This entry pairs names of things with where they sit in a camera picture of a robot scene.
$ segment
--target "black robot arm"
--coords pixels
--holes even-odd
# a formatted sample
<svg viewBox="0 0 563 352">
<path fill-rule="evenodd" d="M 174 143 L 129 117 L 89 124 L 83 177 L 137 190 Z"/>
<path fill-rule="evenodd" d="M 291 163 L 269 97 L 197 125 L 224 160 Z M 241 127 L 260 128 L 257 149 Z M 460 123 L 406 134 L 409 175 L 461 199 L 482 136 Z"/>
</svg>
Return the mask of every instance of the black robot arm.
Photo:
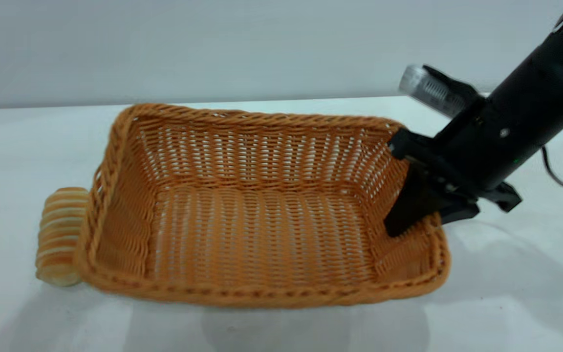
<svg viewBox="0 0 563 352">
<path fill-rule="evenodd" d="M 411 167 L 388 234 L 436 211 L 443 223 L 473 218 L 478 198 L 509 212 L 521 198 L 503 180 L 563 129 L 563 15 L 488 98 L 429 66 L 409 67 L 401 89 L 453 120 L 434 138 L 401 129 L 391 139 L 393 156 Z"/>
</svg>

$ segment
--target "bread roll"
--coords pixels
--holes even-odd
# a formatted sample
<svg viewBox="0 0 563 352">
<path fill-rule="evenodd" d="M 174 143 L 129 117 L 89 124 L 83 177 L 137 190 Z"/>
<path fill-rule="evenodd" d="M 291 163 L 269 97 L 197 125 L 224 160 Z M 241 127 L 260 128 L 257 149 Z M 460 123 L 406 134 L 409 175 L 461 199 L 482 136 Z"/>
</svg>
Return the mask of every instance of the bread roll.
<svg viewBox="0 0 563 352">
<path fill-rule="evenodd" d="M 45 200 L 38 233 L 36 278 L 56 286 L 80 282 L 73 266 L 73 252 L 88 203 L 88 191 L 81 187 L 56 190 Z"/>
</svg>

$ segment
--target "white wall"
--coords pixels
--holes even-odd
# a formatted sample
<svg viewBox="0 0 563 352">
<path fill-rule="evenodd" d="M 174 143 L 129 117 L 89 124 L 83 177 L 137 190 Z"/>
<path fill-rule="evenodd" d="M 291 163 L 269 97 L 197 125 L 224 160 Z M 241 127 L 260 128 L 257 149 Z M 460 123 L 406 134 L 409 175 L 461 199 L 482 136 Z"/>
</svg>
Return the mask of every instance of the white wall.
<svg viewBox="0 0 563 352">
<path fill-rule="evenodd" d="M 492 89 L 563 0 L 0 0 L 0 107 L 397 94 L 409 63 Z"/>
</svg>

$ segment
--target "orange wicker basket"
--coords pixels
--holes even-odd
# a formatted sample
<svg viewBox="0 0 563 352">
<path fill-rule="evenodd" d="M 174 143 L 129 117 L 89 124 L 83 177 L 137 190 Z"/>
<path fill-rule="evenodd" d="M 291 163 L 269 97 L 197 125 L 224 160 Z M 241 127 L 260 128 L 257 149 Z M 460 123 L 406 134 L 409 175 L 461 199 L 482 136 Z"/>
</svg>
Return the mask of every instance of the orange wicker basket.
<svg viewBox="0 0 563 352">
<path fill-rule="evenodd" d="M 408 163 L 376 117 L 143 104 L 121 113 L 74 256 L 109 292 L 215 306 L 353 305 L 447 278 L 438 214 L 384 218 Z"/>
</svg>

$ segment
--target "white table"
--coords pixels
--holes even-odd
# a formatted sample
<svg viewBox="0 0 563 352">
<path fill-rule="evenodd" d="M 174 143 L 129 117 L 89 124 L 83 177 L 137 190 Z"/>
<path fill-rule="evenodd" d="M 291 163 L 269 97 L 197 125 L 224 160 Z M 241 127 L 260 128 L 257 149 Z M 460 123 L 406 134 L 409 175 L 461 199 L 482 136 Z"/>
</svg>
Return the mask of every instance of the white table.
<svg viewBox="0 0 563 352">
<path fill-rule="evenodd" d="M 390 116 L 432 134 L 447 119 L 405 97 L 188 104 Z M 0 110 L 0 351 L 563 351 L 563 188 L 534 156 L 509 178 L 510 214 L 482 202 L 449 224 L 451 276 L 434 294 L 378 305 L 239 310 L 163 305 L 34 278 L 44 199 L 89 187 L 124 106 Z M 550 143 L 563 176 L 563 132 Z"/>
</svg>

